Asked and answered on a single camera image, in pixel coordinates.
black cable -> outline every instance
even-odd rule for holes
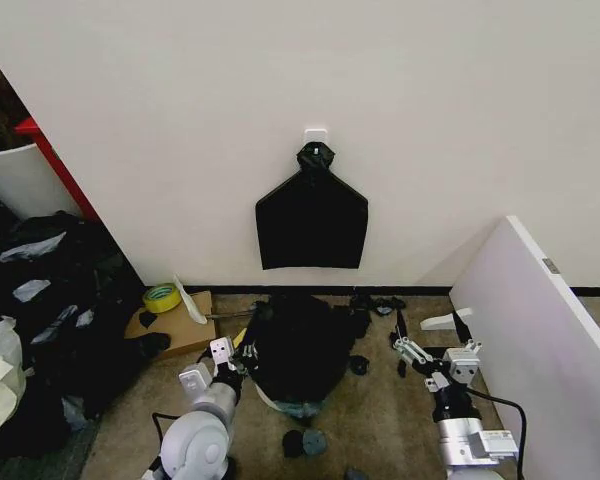
[[[465,389],[468,393],[470,393],[471,395],[475,395],[476,397],[484,398],[485,400],[490,400],[496,403],[501,403],[503,405],[507,405],[518,410],[518,413],[520,414],[522,428],[520,429],[520,448],[518,449],[517,476],[518,480],[524,480],[524,475],[522,475],[522,461],[524,460],[524,446],[527,442],[527,415],[524,413],[524,409],[516,402],[512,402],[511,400],[505,400],[503,398],[494,397],[492,395],[479,392],[478,390],[474,390],[473,388],[469,387],[465,387]]]
[[[162,440],[163,440],[163,435],[162,435],[162,428],[160,428],[160,422],[158,421],[158,418],[165,418],[167,420],[177,420],[180,417],[177,415],[167,415],[165,413],[158,413],[158,412],[153,412],[151,414],[151,420],[153,420],[153,424],[156,426],[156,430],[158,431],[158,439],[160,440],[160,445],[162,445]]]

white board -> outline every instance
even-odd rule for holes
[[[492,395],[520,403],[530,480],[600,480],[600,329],[516,217],[507,217],[451,290],[484,342]],[[519,439],[515,409],[498,406]]]

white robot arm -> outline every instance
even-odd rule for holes
[[[143,480],[221,480],[233,475],[235,468],[227,453],[243,377],[229,363],[233,352],[229,338],[214,340],[210,348],[215,376],[211,378],[203,363],[180,374],[192,411],[169,427],[160,447],[160,462],[154,462],[155,469],[145,472]]]

black cloth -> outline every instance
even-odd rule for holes
[[[355,328],[348,307],[331,308],[309,295],[274,295],[258,302],[234,358],[273,401],[321,402],[349,365]],[[245,358],[255,345],[257,358]]]
[[[256,204],[262,268],[358,268],[368,201],[329,171],[333,151],[312,142],[300,172]]]

brown carpet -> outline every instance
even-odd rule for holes
[[[257,298],[253,295],[214,297],[215,312],[243,310]],[[332,304],[346,304],[348,297],[321,297]],[[410,336],[422,346],[458,344],[451,332],[422,332],[418,323],[452,309],[446,297],[408,297]],[[222,320],[221,334],[234,335],[247,320]],[[302,429],[292,419],[267,407],[250,380],[234,421],[231,455],[239,465],[239,479],[341,479],[348,466],[366,472],[373,480],[446,478],[438,456],[438,432],[431,421],[433,401],[424,379],[412,370],[402,379],[396,372],[398,357],[389,348],[387,336],[395,314],[373,316],[367,336],[358,340],[352,354],[371,361],[369,373],[358,377],[348,372],[328,398],[313,427],[322,430],[327,451],[317,457],[284,458],[282,437],[292,428]],[[187,412],[177,374],[193,363],[197,354],[153,364],[139,381],[105,415],[82,480],[137,479],[155,458],[158,439],[151,423],[152,411]],[[479,389],[484,385],[476,384]],[[480,399],[476,405],[485,428],[500,427],[495,409]],[[513,464],[500,473],[515,478]]]

